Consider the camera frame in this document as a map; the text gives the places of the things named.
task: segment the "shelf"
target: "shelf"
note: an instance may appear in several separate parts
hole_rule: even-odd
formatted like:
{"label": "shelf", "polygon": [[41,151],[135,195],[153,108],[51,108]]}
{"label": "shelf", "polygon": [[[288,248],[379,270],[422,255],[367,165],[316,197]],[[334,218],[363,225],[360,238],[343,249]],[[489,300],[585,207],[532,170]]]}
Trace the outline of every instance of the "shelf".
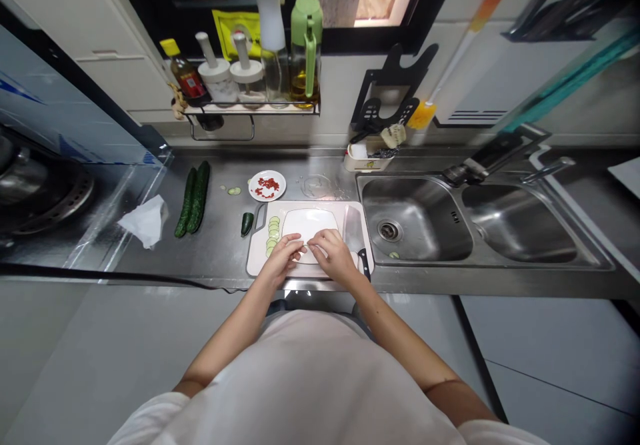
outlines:
{"label": "shelf", "polygon": [[[245,108],[240,103],[232,103],[230,107],[221,107],[215,103],[209,103],[201,107],[189,106],[184,111],[184,115],[319,115],[320,104],[314,103],[313,107],[302,109],[294,106],[294,103],[303,104],[304,101],[289,101],[286,103],[277,101],[266,101],[258,109]],[[286,104],[284,108],[274,108],[273,105]]]}

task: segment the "small white dish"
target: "small white dish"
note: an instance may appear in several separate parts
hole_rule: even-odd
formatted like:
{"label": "small white dish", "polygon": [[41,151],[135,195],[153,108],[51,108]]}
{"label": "small white dish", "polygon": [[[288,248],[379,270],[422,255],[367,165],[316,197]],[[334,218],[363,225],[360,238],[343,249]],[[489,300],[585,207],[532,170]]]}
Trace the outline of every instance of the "small white dish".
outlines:
{"label": "small white dish", "polygon": [[[300,240],[306,245],[317,232],[325,228],[338,230],[338,223],[335,221],[333,213],[317,208],[301,208],[291,210],[285,215],[281,236],[299,233],[302,235]],[[317,262],[308,248],[307,253],[302,254],[299,260],[299,263],[302,264],[316,264]]]}
{"label": "small white dish", "polygon": [[[276,183],[278,183],[278,190],[274,190],[273,188],[267,188],[265,186],[260,185],[260,179],[268,180],[269,178],[273,178]],[[258,195],[256,190],[260,189],[261,195]],[[287,180],[278,173],[273,170],[265,170],[260,173],[256,173],[253,178],[249,181],[249,195],[257,201],[273,201],[275,199],[280,198],[285,190],[287,189]]]}

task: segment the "person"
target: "person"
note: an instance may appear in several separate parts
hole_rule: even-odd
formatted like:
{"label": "person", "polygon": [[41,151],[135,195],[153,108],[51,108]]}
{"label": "person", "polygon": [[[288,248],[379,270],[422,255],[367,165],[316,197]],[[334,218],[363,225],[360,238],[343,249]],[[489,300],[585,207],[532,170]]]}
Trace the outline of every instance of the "person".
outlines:
{"label": "person", "polygon": [[265,322],[307,251],[300,237],[282,238],[173,391],[142,405],[109,445],[546,444],[498,420],[378,295],[337,230],[308,247],[353,295],[375,342],[337,314]]}

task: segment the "sink basin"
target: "sink basin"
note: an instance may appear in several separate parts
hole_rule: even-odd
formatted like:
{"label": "sink basin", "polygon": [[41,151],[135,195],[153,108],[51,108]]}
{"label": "sink basin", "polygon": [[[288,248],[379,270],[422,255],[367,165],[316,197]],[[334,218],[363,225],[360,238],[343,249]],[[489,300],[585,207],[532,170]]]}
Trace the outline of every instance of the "sink basin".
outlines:
{"label": "sink basin", "polygon": [[561,264],[577,257],[576,243],[533,193],[513,185],[471,186],[462,201],[484,241],[516,262]]}
{"label": "sink basin", "polygon": [[361,197],[376,263],[446,262],[471,254],[469,229],[439,182],[375,178],[364,186]]}

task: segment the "cabinet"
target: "cabinet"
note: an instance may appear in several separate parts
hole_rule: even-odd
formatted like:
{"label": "cabinet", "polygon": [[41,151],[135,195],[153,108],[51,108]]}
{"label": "cabinet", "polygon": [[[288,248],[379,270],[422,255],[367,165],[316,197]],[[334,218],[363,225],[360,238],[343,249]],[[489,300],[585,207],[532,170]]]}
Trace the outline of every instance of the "cabinet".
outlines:
{"label": "cabinet", "polygon": [[462,297],[509,422],[550,443],[624,443],[640,338],[608,300]]}
{"label": "cabinet", "polygon": [[550,444],[631,443],[634,417],[509,368],[487,367],[510,425]]}
{"label": "cabinet", "polygon": [[121,108],[170,110],[161,65],[116,0],[13,1]]}

